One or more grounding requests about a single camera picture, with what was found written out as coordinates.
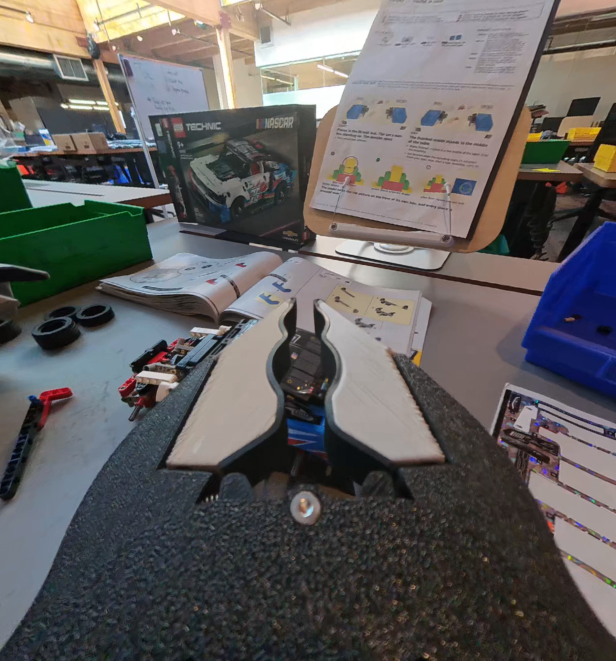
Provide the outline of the blue plastic bin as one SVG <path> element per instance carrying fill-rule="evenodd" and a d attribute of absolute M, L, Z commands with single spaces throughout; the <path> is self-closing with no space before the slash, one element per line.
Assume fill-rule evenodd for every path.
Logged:
<path fill-rule="evenodd" d="M 553 271 L 523 341 L 525 359 L 616 399 L 616 223 Z"/>

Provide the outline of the red angled brick beam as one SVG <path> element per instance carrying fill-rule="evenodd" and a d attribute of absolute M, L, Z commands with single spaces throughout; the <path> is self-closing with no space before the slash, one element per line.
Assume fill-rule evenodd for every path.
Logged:
<path fill-rule="evenodd" d="M 40 413 L 39 421 L 37 423 L 38 430 L 41 430 L 46 425 L 48 417 L 51 413 L 52 405 L 58 401 L 64 401 L 70 399 L 73 396 L 73 392 L 69 387 L 52 389 L 48 391 L 43 391 L 39 394 L 38 400 L 42 405 L 42 411 Z"/>

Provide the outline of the toy brick race car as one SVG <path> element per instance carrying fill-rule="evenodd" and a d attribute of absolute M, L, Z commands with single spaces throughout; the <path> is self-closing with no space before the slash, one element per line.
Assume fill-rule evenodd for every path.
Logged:
<path fill-rule="evenodd" d="M 163 401 L 191 371 L 216 359 L 255 321 L 240 320 L 218 330 L 193 328 L 188 338 L 172 343 L 160 340 L 135 359 L 132 375 L 118 388 L 122 402 L 131 408 L 129 421 Z M 324 400 L 329 379 L 320 363 L 320 343 L 307 330 L 298 328 L 289 342 L 289 368 L 281 378 L 287 419 L 287 442 L 300 456 L 329 465 L 325 449 Z"/>

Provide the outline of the holographic sticker sheet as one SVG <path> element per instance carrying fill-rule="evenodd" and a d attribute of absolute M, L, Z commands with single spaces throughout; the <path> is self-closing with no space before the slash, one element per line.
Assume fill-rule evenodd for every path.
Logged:
<path fill-rule="evenodd" d="M 537 501 L 580 593 L 616 640 L 616 422 L 506 384 L 490 434 Z"/>

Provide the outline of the grey desk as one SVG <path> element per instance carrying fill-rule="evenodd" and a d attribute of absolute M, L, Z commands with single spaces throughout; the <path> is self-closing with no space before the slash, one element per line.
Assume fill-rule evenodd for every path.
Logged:
<path fill-rule="evenodd" d="M 364 284 L 419 290 L 433 303 L 421 368 L 489 428 L 505 384 L 616 423 L 616 401 L 524 361 L 521 341 L 539 298 L 523 292 L 316 259 Z M 31 331 L 49 310 L 102 303 L 115 318 L 58 352 Z M 91 283 L 23 308 L 21 335 L 0 346 L 0 480 L 29 395 L 69 387 L 33 448 L 23 484 L 0 499 L 0 649 L 34 601 L 72 517 L 106 460 L 134 427 L 117 388 L 130 362 L 160 339 L 184 336 L 189 317 L 114 299 Z"/>

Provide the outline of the cardboard boxes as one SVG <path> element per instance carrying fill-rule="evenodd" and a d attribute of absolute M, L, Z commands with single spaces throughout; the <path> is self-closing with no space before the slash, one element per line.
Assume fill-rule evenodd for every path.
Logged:
<path fill-rule="evenodd" d="M 57 150 L 69 154 L 106 153 L 110 146 L 103 133 L 85 132 L 78 134 L 52 134 Z"/>

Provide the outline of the open instruction booklet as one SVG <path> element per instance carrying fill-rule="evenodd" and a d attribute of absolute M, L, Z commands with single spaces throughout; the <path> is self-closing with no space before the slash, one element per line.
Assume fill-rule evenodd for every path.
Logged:
<path fill-rule="evenodd" d="M 271 251 L 228 259 L 179 253 L 128 276 L 101 280 L 108 295 L 220 325 L 260 321 L 296 301 L 297 328 L 313 331 L 314 300 L 321 300 L 373 339 L 419 364 L 432 302 L 420 291 L 373 287 L 298 256 Z"/>

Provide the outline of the wooden-edged table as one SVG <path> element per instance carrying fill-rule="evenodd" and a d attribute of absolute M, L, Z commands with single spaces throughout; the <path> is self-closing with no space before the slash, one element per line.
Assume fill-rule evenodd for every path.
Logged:
<path fill-rule="evenodd" d="M 71 182 L 53 182 L 23 179 L 23 185 L 35 208 L 61 203 L 81 206 L 86 201 L 119 203 L 143 209 L 154 209 L 172 204 L 168 190 L 123 185 L 89 185 Z"/>

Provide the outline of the long black brick beam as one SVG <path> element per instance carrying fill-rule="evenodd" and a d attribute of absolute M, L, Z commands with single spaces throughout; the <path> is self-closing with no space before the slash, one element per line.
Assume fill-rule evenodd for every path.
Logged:
<path fill-rule="evenodd" d="M 41 411 L 42 406 L 33 407 L 29 403 L 29 408 L 24 416 L 10 459 L 0 481 L 0 499 L 4 502 L 12 500 L 17 493 L 34 442 L 41 431 L 37 428 Z"/>

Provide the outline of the background wooden table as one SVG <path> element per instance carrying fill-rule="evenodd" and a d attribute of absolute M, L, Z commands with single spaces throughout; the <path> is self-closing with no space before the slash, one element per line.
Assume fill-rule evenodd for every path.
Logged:
<path fill-rule="evenodd" d="M 517 180 L 572 184 L 584 181 L 600 188 L 616 190 L 616 172 L 605 172 L 588 163 L 569 165 L 560 161 L 550 167 L 545 164 L 536 164 L 534 167 L 521 165 Z"/>

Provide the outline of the whiteboard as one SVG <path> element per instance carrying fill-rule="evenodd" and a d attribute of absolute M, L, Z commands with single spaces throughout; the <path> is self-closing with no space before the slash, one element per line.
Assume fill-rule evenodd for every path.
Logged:
<path fill-rule="evenodd" d="M 201 69 L 122 54 L 118 61 L 146 141 L 156 136 L 151 116 L 178 116 L 210 108 Z"/>

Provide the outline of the green plastic bin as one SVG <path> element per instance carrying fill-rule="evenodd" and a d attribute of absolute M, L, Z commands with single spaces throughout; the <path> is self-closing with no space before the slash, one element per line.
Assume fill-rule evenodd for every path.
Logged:
<path fill-rule="evenodd" d="M 0 213 L 0 263 L 49 274 L 12 286 L 22 307 L 152 258 L 136 206 L 86 201 Z"/>
<path fill-rule="evenodd" d="M 30 208 L 32 203 L 17 165 L 0 165 L 0 213 Z"/>

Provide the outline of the small green bin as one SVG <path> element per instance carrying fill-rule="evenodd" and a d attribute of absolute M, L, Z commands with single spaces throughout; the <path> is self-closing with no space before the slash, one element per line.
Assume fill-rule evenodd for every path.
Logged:
<path fill-rule="evenodd" d="M 522 165 L 558 163 L 565 155 L 570 141 L 566 139 L 529 140 L 521 159 Z"/>

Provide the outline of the black toy car box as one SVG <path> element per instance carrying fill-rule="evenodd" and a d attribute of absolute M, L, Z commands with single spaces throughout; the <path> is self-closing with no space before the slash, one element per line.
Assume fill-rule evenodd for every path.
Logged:
<path fill-rule="evenodd" d="M 297 250 L 317 137 L 313 104 L 149 117 L 179 223 L 226 241 Z"/>

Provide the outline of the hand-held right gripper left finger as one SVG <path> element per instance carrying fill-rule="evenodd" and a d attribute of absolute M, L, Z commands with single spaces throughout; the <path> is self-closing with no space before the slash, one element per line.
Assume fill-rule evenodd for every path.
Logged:
<path fill-rule="evenodd" d="M 296 300 L 277 305 L 217 357 L 167 457 L 166 467 L 252 481 L 289 467 L 285 394 Z"/>

